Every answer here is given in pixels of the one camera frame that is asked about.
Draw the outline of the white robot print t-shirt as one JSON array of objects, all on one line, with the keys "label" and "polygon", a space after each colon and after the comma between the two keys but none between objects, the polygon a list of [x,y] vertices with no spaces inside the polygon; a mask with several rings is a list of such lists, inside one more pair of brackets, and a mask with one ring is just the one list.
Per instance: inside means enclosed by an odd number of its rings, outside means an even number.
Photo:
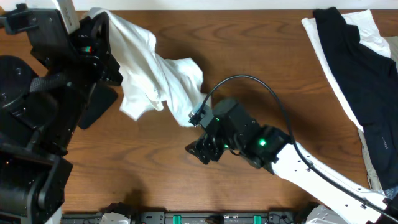
[{"label": "white robot print t-shirt", "polygon": [[189,127],[188,115],[205,99],[201,92],[204,76],[192,58],[164,59],[155,51],[155,35],[107,9],[93,7],[86,17],[106,13],[109,17],[111,53],[123,76],[120,111],[137,121],[150,110],[167,106],[182,127]]}]

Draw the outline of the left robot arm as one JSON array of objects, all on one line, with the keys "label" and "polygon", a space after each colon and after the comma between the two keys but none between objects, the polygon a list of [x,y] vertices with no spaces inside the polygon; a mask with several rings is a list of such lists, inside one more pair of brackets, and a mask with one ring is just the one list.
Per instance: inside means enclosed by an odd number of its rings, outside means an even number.
[{"label": "left robot arm", "polygon": [[22,7],[1,16],[9,35],[25,32],[39,76],[22,59],[1,57],[1,222],[45,223],[62,207],[76,128],[91,126],[117,99],[123,80],[111,53],[109,16],[67,22],[56,9]]}]

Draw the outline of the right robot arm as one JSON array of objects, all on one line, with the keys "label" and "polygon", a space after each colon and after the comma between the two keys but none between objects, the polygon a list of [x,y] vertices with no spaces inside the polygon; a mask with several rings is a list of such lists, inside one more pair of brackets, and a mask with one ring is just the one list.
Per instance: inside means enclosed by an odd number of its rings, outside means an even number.
[{"label": "right robot arm", "polygon": [[347,223],[397,223],[397,209],[383,194],[347,179],[272,126],[255,121],[238,127],[217,125],[206,128],[185,149],[204,164],[237,150],[251,166],[298,185]]}]

